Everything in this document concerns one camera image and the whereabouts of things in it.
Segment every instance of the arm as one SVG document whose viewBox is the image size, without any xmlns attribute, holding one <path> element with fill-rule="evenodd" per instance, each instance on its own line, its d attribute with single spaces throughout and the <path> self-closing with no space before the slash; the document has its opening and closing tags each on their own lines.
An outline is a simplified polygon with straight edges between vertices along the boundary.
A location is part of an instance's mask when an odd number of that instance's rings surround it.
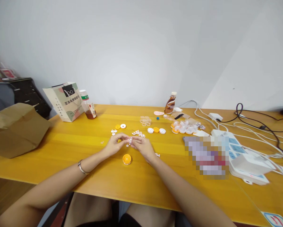
<svg viewBox="0 0 283 227">
<path fill-rule="evenodd" d="M 85 172 L 91 172 L 99 163 L 115 154 L 128 142 L 129 136 L 119 133 L 111 137 L 106 147 L 81 161 Z M 0 216 L 0 227 L 37 226 L 48 208 L 67 195 L 86 175 L 79 166 L 59 171 L 36 185 Z"/>
<path fill-rule="evenodd" d="M 148 139 L 133 137 L 133 148 L 138 149 L 146 161 L 157 171 L 183 213 L 193 226 L 234 227 L 234 223 L 208 197 L 175 173 L 158 158 Z"/>
</svg>

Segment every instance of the black cabinet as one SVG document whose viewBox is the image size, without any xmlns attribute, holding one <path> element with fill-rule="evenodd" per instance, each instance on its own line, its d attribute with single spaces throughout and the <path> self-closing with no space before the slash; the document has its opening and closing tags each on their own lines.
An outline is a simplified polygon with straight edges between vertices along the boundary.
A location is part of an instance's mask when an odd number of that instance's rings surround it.
<svg viewBox="0 0 283 227">
<path fill-rule="evenodd" d="M 51 108 L 34 85 L 32 78 L 17 78 L 4 81 L 14 86 L 15 103 L 21 102 L 34 106 L 43 118 L 49 117 Z"/>
</svg>

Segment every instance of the black shorts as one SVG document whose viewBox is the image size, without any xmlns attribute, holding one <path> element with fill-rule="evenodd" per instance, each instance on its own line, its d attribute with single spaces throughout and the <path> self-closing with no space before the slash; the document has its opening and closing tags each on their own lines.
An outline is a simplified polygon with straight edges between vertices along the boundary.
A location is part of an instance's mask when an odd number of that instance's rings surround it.
<svg viewBox="0 0 283 227">
<path fill-rule="evenodd" d="M 110 219 L 107 221 L 98 221 L 98 222 L 89 222 L 89 223 L 84 223 L 81 224 L 77 227 L 141 227 L 141 225 L 134 219 L 132 218 L 131 215 L 125 213 L 122 215 L 120 218 L 119 223 L 117 223 L 115 220 Z"/>
</svg>

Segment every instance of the hand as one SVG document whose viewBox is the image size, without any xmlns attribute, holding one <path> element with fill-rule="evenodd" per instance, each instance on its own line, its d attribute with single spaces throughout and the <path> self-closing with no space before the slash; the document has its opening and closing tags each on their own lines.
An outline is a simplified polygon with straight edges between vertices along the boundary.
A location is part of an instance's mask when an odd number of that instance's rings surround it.
<svg viewBox="0 0 283 227">
<path fill-rule="evenodd" d="M 143 138 L 143 137 L 132 137 L 132 139 L 133 140 L 132 140 L 131 147 L 139 150 L 142 156 L 145 158 L 145 160 L 149 164 L 151 164 L 151 162 L 154 161 L 157 158 L 157 156 L 150 143 L 150 140 Z"/>
<path fill-rule="evenodd" d="M 110 157 L 116 154 L 124 144 L 129 143 L 129 138 L 129 136 L 123 133 L 115 134 L 114 136 L 111 136 L 107 145 L 104 147 L 104 149 L 102 149 L 101 152 Z"/>
</svg>

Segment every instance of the black cable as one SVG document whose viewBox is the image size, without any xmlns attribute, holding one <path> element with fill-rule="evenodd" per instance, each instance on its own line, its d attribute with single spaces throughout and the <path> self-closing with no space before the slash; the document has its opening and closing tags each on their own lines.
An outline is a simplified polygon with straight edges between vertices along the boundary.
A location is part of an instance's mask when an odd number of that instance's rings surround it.
<svg viewBox="0 0 283 227">
<path fill-rule="evenodd" d="M 242 121 L 243 123 L 245 123 L 245 124 L 247 124 L 247 125 L 250 125 L 250 126 L 255 127 L 255 128 L 258 128 L 258 129 L 261 128 L 261 127 L 257 127 L 257 126 L 251 125 L 251 124 L 249 124 L 249 123 L 247 123 L 247 122 L 241 120 L 240 114 L 242 113 L 242 111 L 243 111 L 243 104 L 242 104 L 242 103 L 238 103 L 237 106 L 236 106 L 236 112 L 235 112 L 235 113 L 237 113 L 237 116 L 236 116 L 234 119 L 232 119 L 232 120 L 230 120 L 230 121 L 220 121 L 220 119 L 216 119 L 216 120 L 219 121 L 219 122 L 222 122 L 222 123 L 228 123 L 228 122 L 231 122 L 231 121 L 236 120 L 236 119 L 238 118 L 240 121 Z M 280 140 L 279 140 L 279 138 L 277 137 L 277 135 L 274 133 L 274 132 L 277 132 L 277 131 L 271 130 L 266 124 L 264 124 L 264 123 L 262 123 L 262 122 L 260 122 L 260 121 L 258 121 L 258 120 L 255 120 L 255 119 L 252 119 L 252 118 L 247 118 L 247 117 L 244 117 L 244 118 L 249 119 L 249 120 L 253 120 L 253 121 L 256 121 L 256 122 L 259 122 L 260 124 L 264 125 L 264 126 L 268 129 L 268 130 L 266 130 L 266 131 L 270 131 L 270 132 L 275 136 L 275 138 L 276 138 L 276 140 L 277 140 L 277 148 L 280 149 L 280 150 L 283 152 L 283 150 L 280 148 Z"/>
</svg>

